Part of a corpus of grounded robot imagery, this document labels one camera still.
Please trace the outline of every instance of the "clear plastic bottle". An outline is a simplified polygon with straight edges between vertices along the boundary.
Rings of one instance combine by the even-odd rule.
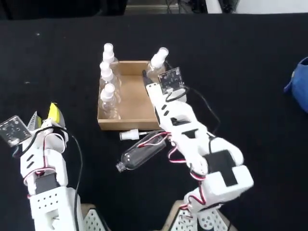
[[[100,64],[101,68],[101,78],[100,78],[100,88],[104,89],[106,84],[111,83],[115,87],[115,95],[118,103],[121,102],[121,92],[120,92],[120,83],[118,79],[115,77],[112,69],[110,68],[110,64],[102,61]]]
[[[110,64],[110,67],[115,77],[118,79],[119,87],[120,87],[122,84],[122,81],[121,81],[121,73],[119,69],[119,60],[115,58],[114,46],[111,43],[106,43],[104,45],[103,61]]]
[[[116,168],[119,172],[123,172],[124,170],[134,170],[141,165],[143,165],[146,161],[148,161],[151,157],[153,157],[156,153],[161,151],[163,148],[166,147],[166,142],[162,141],[163,136],[157,136],[152,138],[153,136],[157,135],[160,131],[153,131],[144,137],[142,140],[134,144],[132,147],[127,149],[121,156],[121,161],[117,163]],[[148,141],[149,145],[144,146],[142,148],[138,148],[138,145]]]
[[[104,112],[106,119],[120,119],[118,103],[115,97],[115,87],[108,83],[102,90],[99,99],[99,108]]]
[[[166,71],[165,68],[165,60],[169,51],[165,47],[161,47],[156,53],[151,61],[148,63],[148,67],[146,69],[146,75],[153,82],[158,82],[158,75],[164,73]]]

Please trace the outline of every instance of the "cardboard box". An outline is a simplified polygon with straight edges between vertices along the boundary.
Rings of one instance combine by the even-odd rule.
[[[148,61],[122,61],[121,103],[118,106],[121,119],[106,119],[98,107],[97,122],[102,130],[159,129],[149,96],[146,93],[142,71]]]

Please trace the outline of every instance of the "white spray nozzle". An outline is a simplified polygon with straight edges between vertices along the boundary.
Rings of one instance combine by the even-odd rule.
[[[115,60],[114,47],[111,43],[104,45],[103,61],[112,63]]]
[[[151,65],[153,68],[158,69],[163,66],[165,59],[161,57],[159,54],[155,54],[151,59]]]
[[[146,135],[149,132],[139,132],[138,129],[132,129],[129,131],[120,132],[120,140],[139,140],[140,135]]]
[[[104,102],[111,101],[114,96],[115,89],[116,88],[112,83],[106,84],[100,95],[101,100]]]
[[[105,81],[111,81],[114,78],[114,73],[110,68],[110,64],[108,62],[102,61],[100,64],[101,69],[101,77]]]
[[[162,58],[166,59],[166,57],[169,54],[169,51],[168,51],[168,49],[166,47],[161,47],[161,48],[159,48],[157,54],[159,54],[159,56],[161,56]]]

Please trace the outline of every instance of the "blue object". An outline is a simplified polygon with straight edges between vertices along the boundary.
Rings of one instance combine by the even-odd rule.
[[[292,73],[291,81],[283,89],[292,90],[294,98],[300,107],[308,113],[308,57],[300,61]]]

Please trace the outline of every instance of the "white robotic arm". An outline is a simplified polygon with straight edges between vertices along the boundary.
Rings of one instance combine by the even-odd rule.
[[[19,144],[13,155],[20,156],[20,171],[28,188],[35,230],[84,231],[80,197],[75,189],[67,188],[62,153],[68,134],[60,110],[52,103],[48,119],[43,123],[35,112],[27,128],[14,116],[0,125],[1,130],[7,132],[11,146]]]
[[[184,156],[199,187],[184,197],[182,209],[190,219],[204,209],[215,209],[253,186],[242,152],[223,138],[215,137],[201,124],[183,99],[166,101],[159,83],[146,85],[159,126],[170,132],[170,141]]]

